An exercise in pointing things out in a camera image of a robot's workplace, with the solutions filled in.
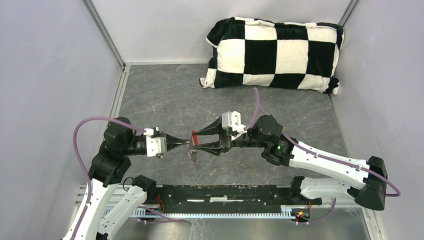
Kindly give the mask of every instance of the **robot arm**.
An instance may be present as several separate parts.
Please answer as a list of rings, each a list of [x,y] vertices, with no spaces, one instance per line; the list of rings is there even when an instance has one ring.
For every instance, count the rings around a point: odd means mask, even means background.
[[[124,117],[118,120],[130,124]],[[74,233],[77,222],[83,213],[80,207],[74,222],[64,240],[110,240],[124,224],[136,207],[142,204],[152,186],[156,182],[143,176],[136,177],[128,194],[104,218],[105,208],[108,205],[125,172],[131,166],[128,155],[147,155],[148,157],[161,158],[166,152],[189,143],[188,139],[179,139],[168,135],[159,128],[146,128],[145,133],[137,133],[125,126],[110,122],[104,132],[104,141],[98,154],[91,161],[88,175],[91,178],[92,196],[84,218]],[[85,192],[83,203],[87,201],[88,188]]]
[[[206,128],[195,135],[219,135],[219,140],[193,146],[216,156],[231,148],[263,148],[261,156],[267,162],[286,167],[303,168],[332,178],[296,178],[291,184],[293,198],[315,199],[320,197],[340,197],[354,201],[372,210],[383,210],[385,205],[386,183],[380,179],[350,166],[333,162],[318,155],[331,157],[346,163],[370,169],[387,179],[384,161],[372,156],[369,160],[353,159],[325,152],[292,138],[298,146],[311,150],[312,155],[292,144],[281,132],[283,126],[272,115],[263,115],[252,128],[245,129],[241,124],[240,113],[225,112]]]

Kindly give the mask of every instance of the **red wire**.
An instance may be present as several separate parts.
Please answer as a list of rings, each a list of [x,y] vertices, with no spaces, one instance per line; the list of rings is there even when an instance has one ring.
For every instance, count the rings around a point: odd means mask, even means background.
[[[162,213],[164,213],[165,212],[165,204],[161,200],[161,195],[160,194],[157,195],[157,205],[159,206],[159,209],[161,208],[161,205],[162,205]]]
[[[309,206],[307,207],[307,212],[309,213],[309,215],[311,215],[311,207],[312,207],[312,202],[311,200],[308,201]]]
[[[194,145],[199,145],[198,136],[195,135],[195,130],[191,130],[191,137],[193,138]]]

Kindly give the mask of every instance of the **marble-patterned floor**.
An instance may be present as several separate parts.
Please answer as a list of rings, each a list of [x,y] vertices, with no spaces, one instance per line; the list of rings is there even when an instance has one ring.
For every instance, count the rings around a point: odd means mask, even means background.
[[[207,64],[133,65],[124,92],[120,116],[142,128],[159,127],[189,138],[227,111],[241,113],[247,125],[255,109],[252,86],[203,89]],[[257,87],[261,104],[290,136],[318,149],[346,156],[336,116],[326,94],[314,90]],[[218,137],[199,138],[200,143]],[[125,177],[143,174],[158,184],[289,184],[295,176],[322,177],[299,168],[274,166],[261,158],[262,149],[233,148],[220,156],[198,151],[195,166],[187,146],[164,158],[133,156]]]

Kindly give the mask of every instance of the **black and white pillow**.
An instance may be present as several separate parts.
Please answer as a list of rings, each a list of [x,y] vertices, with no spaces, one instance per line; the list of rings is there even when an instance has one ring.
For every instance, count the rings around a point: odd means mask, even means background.
[[[333,23],[273,23],[231,17],[206,37],[213,47],[203,88],[258,85],[337,94],[334,71],[343,28]]]

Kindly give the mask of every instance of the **metal frame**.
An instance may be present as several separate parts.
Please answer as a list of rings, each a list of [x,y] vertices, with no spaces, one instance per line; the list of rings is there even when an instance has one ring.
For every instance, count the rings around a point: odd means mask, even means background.
[[[109,47],[110,51],[112,52],[113,57],[115,58],[116,62],[121,68],[124,68],[126,66],[121,54],[119,53],[117,46],[115,45],[114,41],[111,38],[111,35],[109,34],[108,30],[106,29],[105,24],[103,23],[102,19],[100,18],[99,12],[97,12],[96,7],[94,6],[92,0],[82,0],[85,7],[87,8],[88,13],[90,14],[91,18],[93,19],[93,22],[95,23],[98,31],[100,32],[101,36],[103,37],[104,41],[106,42],[107,46]]]
[[[126,66],[134,65],[171,65],[171,64],[207,64],[209,60],[193,60],[193,61],[131,61]]]
[[[379,226],[379,222],[377,220],[376,211],[362,208],[363,217],[365,218],[366,228],[368,229],[369,236],[372,240],[384,240],[386,237],[384,236],[383,230]]]
[[[121,109],[122,99],[124,98],[125,87],[127,86],[128,75],[130,74],[131,66],[126,66],[121,74],[119,75],[119,81],[116,85],[116,91],[113,96],[113,102],[110,107],[109,117],[119,117],[119,111]]]
[[[347,5],[346,9],[343,12],[343,15],[341,16],[340,20],[338,21],[338,24],[345,27],[346,23],[348,22],[349,18],[351,17],[352,13],[358,6],[360,0],[350,0],[349,4]]]
[[[81,203],[84,202],[84,193],[86,192],[86,184],[81,184],[78,196],[76,197],[75,207],[79,208],[81,206]],[[131,185],[124,185],[126,189],[129,189]],[[279,185],[279,187],[282,188],[288,188],[289,185]],[[127,194],[127,191],[123,189],[122,184],[120,184],[115,192],[113,193],[112,197],[109,200],[109,203],[107,204],[108,207],[114,207],[116,206],[119,201]],[[332,197],[323,197],[322,199],[322,205],[314,205],[313,208],[328,208],[333,203]],[[281,205],[284,208],[305,208],[306,205]],[[338,198],[337,204],[335,205],[336,208],[361,208],[358,204],[356,204],[352,199],[346,199],[346,198]]]

